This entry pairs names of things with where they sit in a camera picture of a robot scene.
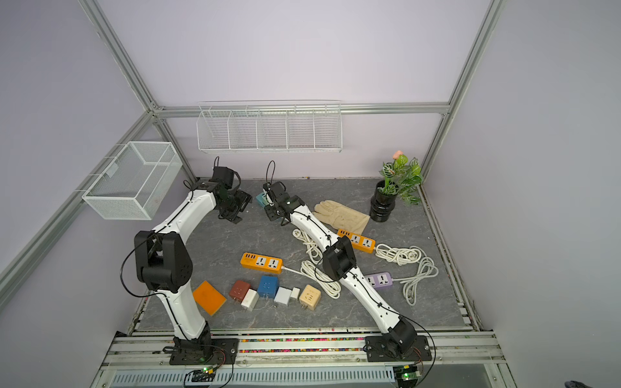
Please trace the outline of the teal power strip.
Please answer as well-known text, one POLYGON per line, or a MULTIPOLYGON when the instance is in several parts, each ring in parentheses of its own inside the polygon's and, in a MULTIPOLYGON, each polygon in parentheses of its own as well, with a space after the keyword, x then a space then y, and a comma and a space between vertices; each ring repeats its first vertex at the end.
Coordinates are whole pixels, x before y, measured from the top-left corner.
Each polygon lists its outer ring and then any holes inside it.
POLYGON ((269 198, 264 192, 258 194, 256 196, 256 200, 262 208, 265 208, 266 206, 270 205, 269 198))

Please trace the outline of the orange power strip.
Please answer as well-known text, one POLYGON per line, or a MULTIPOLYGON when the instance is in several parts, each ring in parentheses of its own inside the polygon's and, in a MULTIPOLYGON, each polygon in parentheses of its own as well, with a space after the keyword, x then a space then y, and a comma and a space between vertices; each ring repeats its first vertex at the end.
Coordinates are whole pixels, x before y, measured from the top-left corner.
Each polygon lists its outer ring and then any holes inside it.
POLYGON ((276 257, 245 252, 240 263, 243 268, 247 269, 276 275, 282 273, 282 259, 276 257))
POLYGON ((347 237, 354 249, 368 254, 375 252, 376 242, 373 239, 343 229, 340 229, 337 234, 339 237, 347 237))

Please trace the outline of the blue cube socket adapter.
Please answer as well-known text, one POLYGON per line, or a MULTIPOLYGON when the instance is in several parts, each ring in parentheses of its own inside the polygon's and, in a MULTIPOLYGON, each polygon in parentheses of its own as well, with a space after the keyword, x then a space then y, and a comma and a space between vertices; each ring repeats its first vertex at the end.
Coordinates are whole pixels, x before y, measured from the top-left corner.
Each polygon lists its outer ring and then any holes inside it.
POLYGON ((260 278, 257 294, 260 297, 274 299, 279 289, 279 279, 277 276, 264 275, 260 278))

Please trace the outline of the white usb charger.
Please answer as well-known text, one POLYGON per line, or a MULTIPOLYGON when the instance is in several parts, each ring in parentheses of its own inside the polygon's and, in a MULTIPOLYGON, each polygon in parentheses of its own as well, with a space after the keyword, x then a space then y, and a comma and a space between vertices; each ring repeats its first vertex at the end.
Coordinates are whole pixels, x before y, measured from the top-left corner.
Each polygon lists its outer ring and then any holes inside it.
POLYGON ((284 287, 279 287, 274 297, 274 302, 278 305, 287 306, 291 299, 292 290, 284 287))
POLYGON ((260 297, 259 297, 259 294, 257 293, 257 291, 255 291, 254 289, 249 289, 246 292, 246 294, 244 296, 244 299, 241 302, 241 306, 245 310, 253 311, 255 309, 256 304, 259 301, 259 299, 260 299, 260 297))

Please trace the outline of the red cube socket adapter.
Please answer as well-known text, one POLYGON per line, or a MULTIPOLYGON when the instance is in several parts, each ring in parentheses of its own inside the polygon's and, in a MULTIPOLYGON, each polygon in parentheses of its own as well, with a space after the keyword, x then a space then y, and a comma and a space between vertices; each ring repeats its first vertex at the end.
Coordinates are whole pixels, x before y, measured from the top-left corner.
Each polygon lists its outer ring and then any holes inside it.
POLYGON ((250 288, 251 285, 247 281, 237 280, 233 286, 231 286, 229 296, 236 302, 242 302, 250 288))

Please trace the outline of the beige cube socket adapter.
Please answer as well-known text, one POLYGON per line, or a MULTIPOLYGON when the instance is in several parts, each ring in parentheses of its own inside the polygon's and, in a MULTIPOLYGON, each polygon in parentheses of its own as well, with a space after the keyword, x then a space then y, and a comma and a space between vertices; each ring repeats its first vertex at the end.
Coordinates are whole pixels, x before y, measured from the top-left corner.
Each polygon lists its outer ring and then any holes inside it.
POLYGON ((322 297, 322 293, 314 286, 307 285, 299 295, 299 303, 303 308, 315 310, 322 297))

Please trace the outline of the purple power strip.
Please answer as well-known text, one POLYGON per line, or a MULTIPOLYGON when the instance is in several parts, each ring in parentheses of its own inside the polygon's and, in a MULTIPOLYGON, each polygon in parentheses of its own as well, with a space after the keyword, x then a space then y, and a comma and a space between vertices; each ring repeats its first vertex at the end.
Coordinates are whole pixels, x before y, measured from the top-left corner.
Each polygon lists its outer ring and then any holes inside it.
POLYGON ((386 289, 393 285, 393 278, 389 272, 370 274, 365 279, 374 289, 386 289))

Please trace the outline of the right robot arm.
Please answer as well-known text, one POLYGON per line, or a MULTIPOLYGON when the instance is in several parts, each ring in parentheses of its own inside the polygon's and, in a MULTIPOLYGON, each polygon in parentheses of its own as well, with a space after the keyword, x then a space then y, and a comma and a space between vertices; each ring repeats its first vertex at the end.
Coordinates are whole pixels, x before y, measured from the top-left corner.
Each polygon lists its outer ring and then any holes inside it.
POLYGON ((418 333, 410 320, 394 310, 365 279, 350 239, 330 231, 306 203, 291 197, 281 181, 263 184, 268 204, 265 212, 271 221, 281 220, 296 226, 317 244, 322 252, 321 266, 330 281, 346 287, 362 304, 382 333, 388 352, 397 358, 413 356, 423 350, 418 333))

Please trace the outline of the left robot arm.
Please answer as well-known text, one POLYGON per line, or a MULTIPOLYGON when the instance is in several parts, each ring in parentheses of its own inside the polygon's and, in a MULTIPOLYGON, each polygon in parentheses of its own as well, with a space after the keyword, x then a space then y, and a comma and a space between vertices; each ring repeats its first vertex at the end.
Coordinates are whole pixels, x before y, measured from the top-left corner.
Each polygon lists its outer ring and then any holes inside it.
POLYGON ((158 297, 173 324, 175 337, 198 341, 208 336, 190 285, 193 262, 186 242, 203 218, 215 211, 237 224, 252 197, 240 189, 237 171, 215 166, 212 176, 190 184, 184 202, 162 223, 134 237, 137 279, 158 297))

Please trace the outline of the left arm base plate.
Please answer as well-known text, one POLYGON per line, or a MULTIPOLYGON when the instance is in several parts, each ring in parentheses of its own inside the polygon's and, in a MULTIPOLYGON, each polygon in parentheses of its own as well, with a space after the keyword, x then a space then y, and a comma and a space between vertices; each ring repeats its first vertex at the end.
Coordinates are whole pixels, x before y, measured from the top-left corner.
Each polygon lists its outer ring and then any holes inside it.
POLYGON ((238 339, 212 339, 209 344, 199 344, 175 338, 172 346, 163 348, 171 365, 232 365, 238 350, 238 339))

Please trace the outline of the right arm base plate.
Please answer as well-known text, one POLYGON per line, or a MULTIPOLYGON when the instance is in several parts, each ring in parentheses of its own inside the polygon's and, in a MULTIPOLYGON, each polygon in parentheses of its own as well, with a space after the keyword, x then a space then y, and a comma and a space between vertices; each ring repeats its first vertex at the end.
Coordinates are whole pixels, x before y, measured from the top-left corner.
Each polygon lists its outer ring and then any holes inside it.
POLYGON ((362 349, 368 362, 418 363, 433 360, 432 347, 425 336, 417 336, 411 345, 406 346, 382 336, 367 336, 362 349))

